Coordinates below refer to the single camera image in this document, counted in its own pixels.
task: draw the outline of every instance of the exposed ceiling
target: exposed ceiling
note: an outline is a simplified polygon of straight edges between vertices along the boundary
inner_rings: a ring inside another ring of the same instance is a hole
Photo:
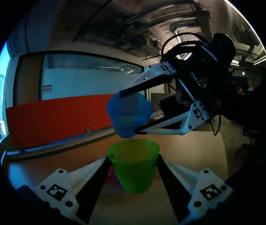
[[[244,19],[223,0],[113,0],[85,24],[105,2],[66,1],[52,39],[73,40],[81,28],[76,41],[89,40],[145,58],[160,54],[163,43],[176,32],[194,32],[208,40],[222,32],[241,50],[235,60],[252,63],[265,55]],[[197,38],[185,35],[173,39],[165,51],[191,40]]]

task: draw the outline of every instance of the ductwork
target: ductwork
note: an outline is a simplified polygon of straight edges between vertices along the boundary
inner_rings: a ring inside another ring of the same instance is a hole
[[[155,25],[175,21],[175,20],[185,20],[185,19],[190,19],[190,18],[195,18],[196,14],[194,12],[182,12],[182,13],[175,13],[172,15],[168,15],[165,17],[161,17],[159,19],[156,19],[154,21],[149,22],[146,25],[143,25],[137,29],[137,31],[141,32],[146,29],[149,29]]]
[[[153,12],[157,12],[166,8],[170,8],[173,7],[175,5],[183,5],[183,4],[195,4],[196,2],[193,0],[177,0],[177,1],[171,1],[171,2],[163,2],[157,5],[154,5],[150,8],[147,8],[137,14],[135,14],[134,16],[130,17],[129,19],[127,19],[126,24],[131,25],[132,23],[134,23],[135,21],[137,21],[140,17],[149,15]]]

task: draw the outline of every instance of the wooden table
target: wooden table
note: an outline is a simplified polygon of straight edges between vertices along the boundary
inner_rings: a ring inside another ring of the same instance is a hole
[[[195,172],[209,168],[221,179],[227,178],[227,159],[221,134],[192,131],[184,136],[137,135],[160,146],[168,159]],[[10,162],[8,177],[15,188],[34,188],[58,168],[72,172],[106,155],[107,149],[121,141],[117,135],[63,153],[39,159]],[[168,195],[158,171],[153,185],[143,194],[129,194],[114,182],[106,182],[100,193],[90,224],[176,224]]]

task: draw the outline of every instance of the plastic cup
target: plastic cup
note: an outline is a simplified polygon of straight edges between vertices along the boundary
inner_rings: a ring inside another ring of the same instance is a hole
[[[132,138],[135,129],[151,118],[152,103],[139,93],[124,98],[117,93],[109,99],[107,113],[117,135]]]
[[[144,139],[118,142],[108,149],[108,157],[123,189],[143,193],[153,183],[159,145]]]

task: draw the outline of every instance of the orange wall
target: orange wall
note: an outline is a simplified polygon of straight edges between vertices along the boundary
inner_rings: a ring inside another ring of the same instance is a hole
[[[106,105],[112,94],[44,100],[6,109],[14,149],[27,149],[112,125]]]

